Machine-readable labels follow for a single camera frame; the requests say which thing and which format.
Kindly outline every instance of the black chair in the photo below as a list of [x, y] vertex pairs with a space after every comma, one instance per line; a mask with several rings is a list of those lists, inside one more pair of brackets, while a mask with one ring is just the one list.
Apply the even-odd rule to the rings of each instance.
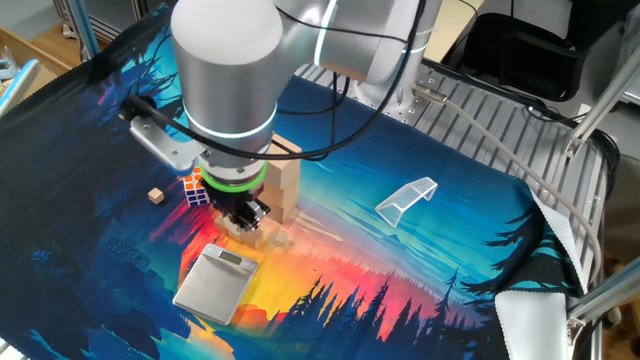
[[566, 39], [502, 14], [478, 17], [469, 33], [464, 64], [552, 101], [571, 99], [580, 87], [582, 66], [593, 44], [640, 0], [574, 0]]

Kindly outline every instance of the white cable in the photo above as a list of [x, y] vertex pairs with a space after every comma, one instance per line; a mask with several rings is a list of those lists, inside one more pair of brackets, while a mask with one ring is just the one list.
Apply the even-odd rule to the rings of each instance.
[[490, 133], [487, 129], [485, 129], [482, 125], [480, 125], [480, 123], [477, 122], [471, 115], [467, 114], [464, 110], [462, 110], [462, 108], [460, 108], [455, 103], [451, 102], [449, 99], [444, 99], [444, 104], [451, 107], [453, 110], [455, 110], [458, 113], [458, 115], [460, 115], [465, 120], [467, 120], [471, 124], [471, 126], [478, 129], [487, 139], [491, 140], [491, 142], [493, 142], [496, 145], [496, 147], [500, 149], [500, 151], [503, 151], [505, 154], [507, 154], [507, 156], [511, 160], [513, 160], [513, 162], [516, 163], [516, 165], [518, 165], [522, 170], [524, 170], [524, 172], [526, 172], [527, 175], [531, 176], [533, 180], [537, 181], [540, 184], [540, 186], [542, 186], [547, 191], [549, 191], [553, 196], [555, 196], [555, 198], [558, 199], [558, 201], [560, 201], [564, 206], [566, 206], [567, 209], [571, 211], [573, 216], [575, 216], [576, 219], [578, 219], [578, 221], [580, 222], [580, 225], [582, 225], [582, 227], [587, 232], [587, 237], [589, 238], [589, 244], [591, 245], [591, 250], [593, 250], [593, 273], [591, 274], [590, 283], [594, 282], [598, 278], [598, 274], [602, 269], [602, 250], [600, 249], [600, 242], [598, 241], [598, 236], [595, 234], [595, 232], [593, 231], [593, 228], [591, 228], [591, 225], [589, 224], [589, 221], [584, 217], [584, 215], [582, 215], [582, 213], [569, 200], [567, 200], [567, 198], [565, 198], [564, 195], [562, 195], [558, 190], [554, 189], [553, 186], [551, 186], [549, 183], [544, 181], [543, 178], [538, 176], [538, 174], [536, 174], [535, 171], [533, 171], [530, 167], [528, 167], [516, 154], [511, 152], [511, 150], [508, 147], [506, 147], [503, 143], [501, 143], [500, 140], [498, 140], [498, 138], [496, 138], [492, 133]]

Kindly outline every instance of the small wooden cube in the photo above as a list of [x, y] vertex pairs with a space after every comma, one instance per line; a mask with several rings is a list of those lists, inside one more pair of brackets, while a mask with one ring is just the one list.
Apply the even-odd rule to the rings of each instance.
[[149, 200], [156, 205], [159, 205], [164, 200], [164, 194], [158, 188], [153, 188], [148, 195]]
[[285, 232], [279, 232], [273, 238], [273, 244], [278, 247], [287, 247], [287, 244], [289, 244], [289, 235]]
[[[287, 141], [286, 139], [278, 136], [277, 134], [273, 134], [273, 139], [278, 143], [286, 146], [288, 149], [293, 152], [300, 152], [301, 149], [295, 144]], [[285, 155], [288, 154], [287, 151], [280, 148], [275, 144], [271, 144], [267, 154], [272, 155]], [[296, 174], [300, 171], [300, 159], [297, 160], [269, 160], [267, 161], [267, 172], [264, 177], [265, 184], [270, 184], [278, 189], [284, 189], [284, 187], [291, 183], [291, 180], [296, 176]]]

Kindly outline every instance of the metal rod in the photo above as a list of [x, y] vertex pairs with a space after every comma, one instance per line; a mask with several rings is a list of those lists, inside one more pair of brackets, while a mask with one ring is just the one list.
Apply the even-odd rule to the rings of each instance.
[[[604, 249], [604, 214], [600, 218], [600, 231], [598, 232], [598, 240], [600, 240], [600, 246]], [[596, 277], [595, 285], [600, 285], [604, 281], [604, 271]], [[598, 327], [593, 331], [591, 335], [591, 360], [602, 360], [602, 323], [598, 324]]]
[[91, 19], [87, 8], [84, 6], [84, 0], [64, 0], [73, 31], [76, 33], [78, 45], [80, 45], [80, 56], [82, 61], [87, 61], [98, 55], [100, 47], [98, 40], [91, 26]]
[[590, 322], [640, 292], [640, 258], [569, 305], [569, 319]]
[[640, 49], [636, 49], [631, 55], [609, 84], [607, 90], [600, 96], [596, 105], [589, 111], [587, 117], [573, 130], [565, 149], [566, 156], [573, 158], [578, 153], [582, 144], [591, 136], [591, 133], [638, 77], [640, 77]]

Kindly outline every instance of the kitchen scale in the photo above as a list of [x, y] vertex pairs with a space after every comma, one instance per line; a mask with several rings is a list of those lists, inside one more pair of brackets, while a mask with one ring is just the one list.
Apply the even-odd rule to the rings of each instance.
[[257, 262], [209, 244], [182, 283], [173, 304], [228, 325], [257, 269]]

